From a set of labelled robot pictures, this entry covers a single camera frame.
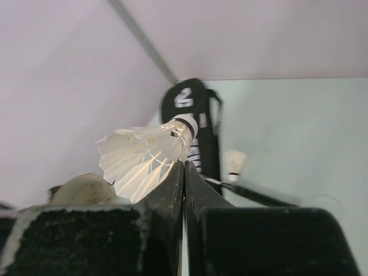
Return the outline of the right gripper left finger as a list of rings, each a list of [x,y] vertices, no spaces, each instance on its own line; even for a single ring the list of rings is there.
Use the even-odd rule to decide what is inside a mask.
[[[40,205],[11,218],[2,275],[181,275],[184,165],[134,205]]]

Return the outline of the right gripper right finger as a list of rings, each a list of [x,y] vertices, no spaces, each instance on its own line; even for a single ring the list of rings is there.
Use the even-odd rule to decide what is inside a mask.
[[[237,208],[185,164],[190,275],[359,275],[339,223],[318,208]]]

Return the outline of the black shuttlecock tube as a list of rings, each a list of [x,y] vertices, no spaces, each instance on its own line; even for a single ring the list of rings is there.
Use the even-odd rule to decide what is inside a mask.
[[[51,205],[94,205],[120,202],[113,186],[95,173],[78,175],[48,191],[48,203]]]

